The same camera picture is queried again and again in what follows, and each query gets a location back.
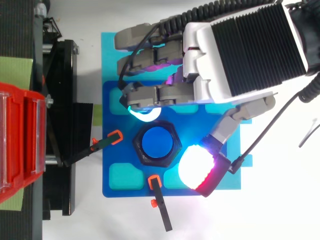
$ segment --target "metal screw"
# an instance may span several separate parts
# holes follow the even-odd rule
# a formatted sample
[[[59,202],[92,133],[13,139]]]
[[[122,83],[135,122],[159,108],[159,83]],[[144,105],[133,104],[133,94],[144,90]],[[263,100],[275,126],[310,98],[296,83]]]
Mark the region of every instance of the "metal screw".
[[[34,15],[36,17],[46,18],[47,17],[47,8],[43,2],[40,2],[34,8]]]
[[[49,109],[52,104],[54,104],[54,100],[51,98],[51,95],[48,94],[45,98],[46,107]]]
[[[78,46],[74,46],[74,47],[73,47],[73,53],[74,53],[75,55],[79,55],[80,51],[79,51],[79,47],[78,47]]]

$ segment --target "white table surface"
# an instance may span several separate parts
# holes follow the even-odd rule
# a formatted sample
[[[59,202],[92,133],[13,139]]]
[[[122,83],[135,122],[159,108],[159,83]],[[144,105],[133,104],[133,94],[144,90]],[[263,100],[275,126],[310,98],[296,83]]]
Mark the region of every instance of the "white table surface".
[[[101,32],[118,32],[208,3],[204,0],[51,0],[50,16],[64,39],[79,45],[77,101],[101,104]],[[255,140],[283,104],[308,84],[301,78],[281,89],[276,107],[241,126],[241,151]],[[320,119],[320,97],[296,100],[252,151],[253,167],[241,170],[241,190],[201,196],[165,197],[173,230],[165,232],[151,197],[106,198],[102,152],[76,165],[75,211],[52,211],[43,222],[44,240],[319,240],[320,154],[318,130],[298,144],[312,120]],[[102,127],[93,127],[100,139]]]

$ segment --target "red storage drawer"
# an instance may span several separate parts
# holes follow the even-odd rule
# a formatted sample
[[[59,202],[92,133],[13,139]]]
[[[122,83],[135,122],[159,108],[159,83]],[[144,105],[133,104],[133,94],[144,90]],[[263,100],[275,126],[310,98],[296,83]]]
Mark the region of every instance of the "red storage drawer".
[[[0,83],[0,203],[24,184],[24,96]]]
[[[43,174],[46,116],[43,95],[0,83],[0,203]]]

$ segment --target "black bracket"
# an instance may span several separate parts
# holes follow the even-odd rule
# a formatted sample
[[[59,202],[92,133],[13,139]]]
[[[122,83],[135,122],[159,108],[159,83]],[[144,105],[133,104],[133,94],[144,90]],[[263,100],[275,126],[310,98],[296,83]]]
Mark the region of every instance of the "black bracket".
[[[171,226],[171,222],[170,222],[170,218],[169,218],[169,214],[167,211],[167,207],[165,204],[165,200],[164,200],[164,196],[161,192],[161,188],[159,185],[159,181],[157,178],[152,178],[151,179],[151,185],[154,191],[154,196],[155,196],[155,200],[156,200],[156,204],[160,210],[160,214],[162,217],[162,221],[164,224],[164,228],[166,232],[169,232],[172,230],[172,226]]]

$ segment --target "black heat sink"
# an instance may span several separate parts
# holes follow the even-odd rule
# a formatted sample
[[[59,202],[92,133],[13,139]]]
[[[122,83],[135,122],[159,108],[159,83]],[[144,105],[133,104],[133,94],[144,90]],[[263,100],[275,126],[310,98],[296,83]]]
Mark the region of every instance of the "black heat sink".
[[[306,74],[281,4],[212,26],[232,96]]]

